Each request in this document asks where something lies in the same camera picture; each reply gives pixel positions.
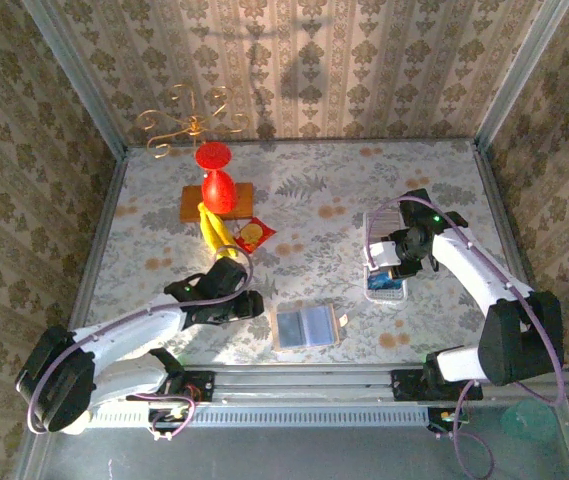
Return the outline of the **floral patterned table cover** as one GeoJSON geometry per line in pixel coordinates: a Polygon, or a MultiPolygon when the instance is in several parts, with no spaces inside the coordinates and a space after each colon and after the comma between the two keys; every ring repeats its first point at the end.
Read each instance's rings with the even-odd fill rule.
{"type": "MultiPolygon", "coordinates": [[[[420,362],[432,351],[473,345],[483,316],[446,269],[425,267],[399,306],[364,294],[364,216],[425,188],[459,212],[497,261],[504,258],[483,179],[468,140],[439,142],[273,142],[231,148],[228,172],[253,186],[253,213],[274,235],[253,253],[262,316],[221,327],[195,326],[168,342],[187,365],[420,362]],[[279,308],[331,304],[345,316],[332,346],[275,347],[279,308]]],[[[84,323],[145,305],[171,282],[206,271],[211,254],[195,224],[180,221],[181,193],[203,173],[183,148],[155,158],[129,151],[110,232],[84,323]]]]}

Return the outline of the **white card tray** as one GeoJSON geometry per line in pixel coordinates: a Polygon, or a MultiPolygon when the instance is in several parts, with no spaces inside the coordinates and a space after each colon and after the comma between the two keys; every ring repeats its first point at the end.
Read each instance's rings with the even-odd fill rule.
{"type": "MultiPolygon", "coordinates": [[[[364,230],[363,230],[363,234],[365,231],[365,219],[364,219],[364,215],[363,215],[363,221],[364,221],[364,230]]],[[[406,298],[407,298],[407,285],[405,283],[404,280],[403,281],[403,288],[401,290],[395,290],[395,291],[371,291],[367,289],[367,277],[370,274],[376,274],[376,273],[383,273],[383,272],[388,272],[390,273],[390,268],[388,270],[384,269],[383,271],[377,271],[377,272],[370,272],[367,268],[367,262],[365,260],[365,267],[364,267],[364,295],[365,297],[373,302],[373,303],[378,303],[378,304],[384,304],[384,305],[392,305],[392,306],[398,306],[401,303],[403,303],[406,298]]]]}

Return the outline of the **aluminium side rail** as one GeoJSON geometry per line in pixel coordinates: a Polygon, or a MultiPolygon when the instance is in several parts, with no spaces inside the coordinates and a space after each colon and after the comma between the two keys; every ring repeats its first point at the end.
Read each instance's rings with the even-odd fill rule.
{"type": "MultiPolygon", "coordinates": [[[[490,162],[487,156],[480,150],[479,147],[475,145],[474,142],[471,143],[473,156],[477,166],[478,173],[482,180],[485,195],[488,200],[488,205],[495,223],[495,227],[500,239],[503,254],[506,261],[506,268],[508,271],[516,278],[524,283],[529,282],[528,275],[525,272],[523,261],[521,260],[513,230],[511,228],[505,206],[503,204],[497,181],[491,169],[490,162]]],[[[529,323],[524,323],[524,327],[531,329],[534,334],[530,335],[530,338],[535,338],[536,341],[532,342],[531,345],[535,345],[540,349],[540,358],[544,358],[545,362],[551,364],[551,357],[548,353],[546,346],[542,341],[542,337],[535,328],[530,316],[522,306],[522,303],[515,299],[515,306],[520,314],[521,320],[528,320],[529,323]]]]}
{"type": "Polygon", "coordinates": [[[91,250],[87,257],[68,323],[68,329],[71,331],[86,324],[119,195],[124,184],[127,165],[128,152],[125,152],[125,155],[116,162],[113,177],[104,199],[100,219],[96,225],[91,250]]]}

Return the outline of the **beige card holder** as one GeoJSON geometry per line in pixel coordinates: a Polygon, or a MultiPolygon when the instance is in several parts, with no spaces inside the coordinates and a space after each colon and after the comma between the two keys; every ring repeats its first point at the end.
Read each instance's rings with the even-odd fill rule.
{"type": "Polygon", "coordinates": [[[280,351],[329,347],[341,342],[340,326],[332,304],[315,304],[277,311],[272,318],[271,328],[274,348],[280,351]],[[294,348],[280,346],[276,320],[280,312],[297,312],[300,315],[304,338],[300,346],[294,348]]]}

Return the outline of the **yellow banana bunch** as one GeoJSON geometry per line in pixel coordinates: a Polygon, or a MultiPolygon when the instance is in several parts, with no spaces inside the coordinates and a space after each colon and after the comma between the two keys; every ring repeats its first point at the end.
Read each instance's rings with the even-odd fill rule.
{"type": "Polygon", "coordinates": [[[233,236],[223,220],[211,212],[203,202],[197,206],[200,217],[200,230],[209,249],[218,257],[225,256],[236,258],[237,251],[233,236]]]}

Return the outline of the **red snack packet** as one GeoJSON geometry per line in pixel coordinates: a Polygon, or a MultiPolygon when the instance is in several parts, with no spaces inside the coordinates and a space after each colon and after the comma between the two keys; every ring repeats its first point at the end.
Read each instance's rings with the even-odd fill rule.
{"type": "Polygon", "coordinates": [[[244,251],[253,253],[275,234],[276,231],[274,229],[267,226],[257,217],[253,217],[239,230],[234,240],[244,251]]]}

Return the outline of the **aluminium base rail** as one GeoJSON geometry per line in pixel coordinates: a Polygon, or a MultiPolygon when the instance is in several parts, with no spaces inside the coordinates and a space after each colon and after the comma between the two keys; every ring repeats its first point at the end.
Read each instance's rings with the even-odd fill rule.
{"type": "Polygon", "coordinates": [[[445,397],[426,395],[419,364],[193,365],[185,370],[212,372],[218,403],[450,403],[461,391],[457,386],[445,397]]]}

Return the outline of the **small controller board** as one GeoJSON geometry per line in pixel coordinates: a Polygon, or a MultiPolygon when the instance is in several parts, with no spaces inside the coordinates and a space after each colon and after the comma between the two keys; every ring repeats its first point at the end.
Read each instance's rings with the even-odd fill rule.
{"type": "Polygon", "coordinates": [[[428,407],[428,424],[426,428],[436,435],[449,435],[453,432],[455,409],[428,407]]]}
{"type": "Polygon", "coordinates": [[[149,431],[152,435],[162,438],[174,436],[184,421],[188,418],[188,406],[170,409],[151,409],[149,411],[149,431]]]}

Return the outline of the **red plastic goblet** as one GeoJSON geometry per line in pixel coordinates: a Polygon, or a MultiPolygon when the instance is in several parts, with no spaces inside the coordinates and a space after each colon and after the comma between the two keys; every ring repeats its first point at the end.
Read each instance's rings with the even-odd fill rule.
{"type": "Polygon", "coordinates": [[[203,202],[218,215],[232,212],[237,205],[235,183],[224,170],[231,159],[230,148],[221,142],[204,143],[195,154],[196,163],[206,172],[202,183],[203,202]]]}

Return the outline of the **blue credit card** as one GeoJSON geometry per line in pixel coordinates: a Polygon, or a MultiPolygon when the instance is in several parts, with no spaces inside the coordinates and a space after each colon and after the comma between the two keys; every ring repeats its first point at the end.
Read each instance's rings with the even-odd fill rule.
{"type": "Polygon", "coordinates": [[[303,328],[297,312],[280,312],[276,320],[279,344],[282,348],[294,348],[303,343],[303,328]]]}
{"type": "Polygon", "coordinates": [[[367,277],[367,289],[371,291],[395,291],[403,288],[403,281],[393,279],[388,272],[370,274],[367,277]]]}

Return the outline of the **brown wooden board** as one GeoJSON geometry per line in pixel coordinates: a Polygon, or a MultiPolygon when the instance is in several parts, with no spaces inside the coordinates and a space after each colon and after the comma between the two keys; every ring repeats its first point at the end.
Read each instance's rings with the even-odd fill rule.
{"type": "MultiPolygon", "coordinates": [[[[237,205],[233,211],[221,214],[223,220],[251,219],[253,214],[253,184],[237,183],[237,205]]],[[[200,185],[184,186],[180,204],[180,222],[198,222],[200,218],[198,204],[203,201],[200,185]]]]}

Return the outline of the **stack of credit cards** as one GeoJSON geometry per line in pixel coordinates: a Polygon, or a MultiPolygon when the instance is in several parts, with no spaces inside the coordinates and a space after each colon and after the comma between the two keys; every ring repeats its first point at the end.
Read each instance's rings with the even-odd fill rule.
{"type": "Polygon", "coordinates": [[[364,215],[364,219],[364,255],[367,262],[367,268],[370,272],[383,271],[384,269],[388,270],[390,267],[380,268],[378,270],[371,270],[369,268],[369,245],[380,241],[393,241],[390,240],[390,235],[402,228],[400,212],[395,207],[384,210],[379,214],[367,212],[364,215]]]}

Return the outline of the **translucent green plastic cup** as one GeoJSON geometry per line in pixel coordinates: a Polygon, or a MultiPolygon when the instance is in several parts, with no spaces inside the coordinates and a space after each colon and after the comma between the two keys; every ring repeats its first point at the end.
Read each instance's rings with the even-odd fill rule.
{"type": "Polygon", "coordinates": [[[500,425],[507,435],[548,443],[557,437],[558,422],[554,411],[538,400],[526,399],[508,407],[500,425]]]}

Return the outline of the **aluminium frame post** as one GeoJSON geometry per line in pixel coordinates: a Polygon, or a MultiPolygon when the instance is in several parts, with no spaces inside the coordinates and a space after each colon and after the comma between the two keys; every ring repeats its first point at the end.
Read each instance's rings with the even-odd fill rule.
{"type": "Polygon", "coordinates": [[[568,10],[569,0],[543,1],[475,135],[479,151],[491,146],[568,10]]]}
{"type": "Polygon", "coordinates": [[[126,157],[127,140],[120,132],[115,116],[107,105],[106,94],[100,91],[98,82],[91,73],[89,62],[82,58],[78,41],[66,24],[63,14],[58,11],[53,0],[22,0],[22,3],[116,162],[121,163],[126,157]]]}

